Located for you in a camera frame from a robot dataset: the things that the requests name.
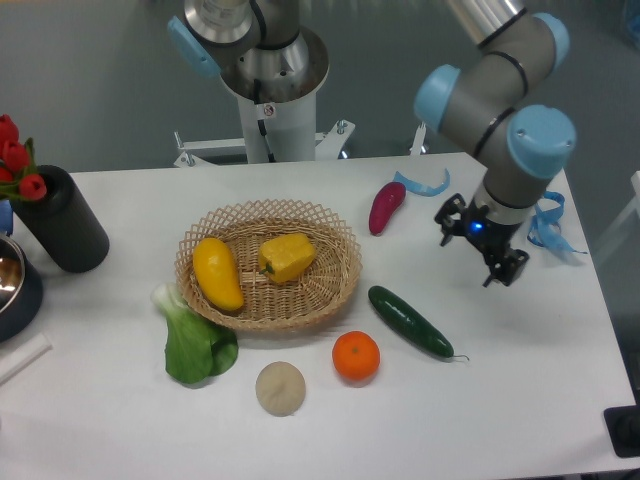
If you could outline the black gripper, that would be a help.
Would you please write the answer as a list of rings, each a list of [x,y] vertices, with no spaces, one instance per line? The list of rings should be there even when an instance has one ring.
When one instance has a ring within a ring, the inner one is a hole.
[[[489,197],[474,197],[466,210],[464,198],[456,193],[447,199],[434,217],[440,226],[441,246],[453,237],[464,237],[481,252],[489,275],[483,282],[510,286],[522,274],[527,252],[511,247],[511,240],[523,223],[523,210]]]

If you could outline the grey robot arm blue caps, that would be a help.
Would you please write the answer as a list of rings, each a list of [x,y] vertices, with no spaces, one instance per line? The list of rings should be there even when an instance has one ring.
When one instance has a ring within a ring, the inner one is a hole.
[[[519,1],[453,1],[450,9],[481,52],[470,70],[436,68],[414,100],[416,116],[482,164],[470,202],[454,196],[435,220],[445,239],[465,238],[489,280],[509,285],[527,254],[512,237],[576,143],[571,120],[529,91],[564,60],[569,35]],[[220,78],[236,97],[252,163],[315,160],[316,94],[329,70],[322,40],[300,22],[295,1],[187,1],[167,30],[193,70]]]

